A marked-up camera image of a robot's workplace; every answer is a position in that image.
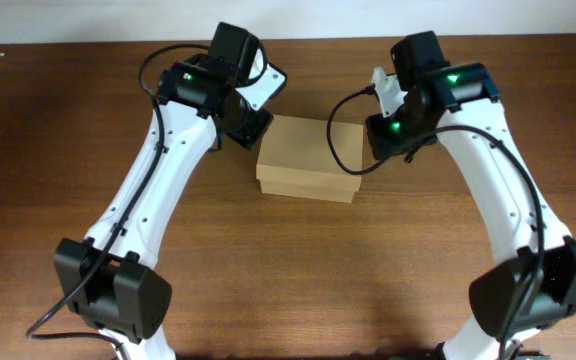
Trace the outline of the cardboard box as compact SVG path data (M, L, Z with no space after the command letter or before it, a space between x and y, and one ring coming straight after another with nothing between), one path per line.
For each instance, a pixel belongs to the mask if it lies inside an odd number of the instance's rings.
M263 136L256 178L264 194L350 203L361 178L329 149L324 120L276 115Z

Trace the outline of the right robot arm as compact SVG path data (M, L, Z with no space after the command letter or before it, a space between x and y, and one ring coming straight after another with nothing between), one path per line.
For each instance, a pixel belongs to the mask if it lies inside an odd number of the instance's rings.
M576 314L576 238L553 213L509 131L499 91L480 63L454 66L431 32L390 51L376 69L381 111L366 121L377 161L447 149L486 226L494 267L468 290L471 315L440 359L514 359L522 343Z

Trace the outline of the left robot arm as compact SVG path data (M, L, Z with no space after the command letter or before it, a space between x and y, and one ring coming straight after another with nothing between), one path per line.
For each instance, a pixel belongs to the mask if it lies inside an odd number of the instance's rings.
M81 241L54 254L63 305L119 359L173 359L163 330L172 287L155 271L177 202L202 157L229 137L246 149L273 116L287 77L248 30L218 24L211 43L162 72L150 130L119 191Z

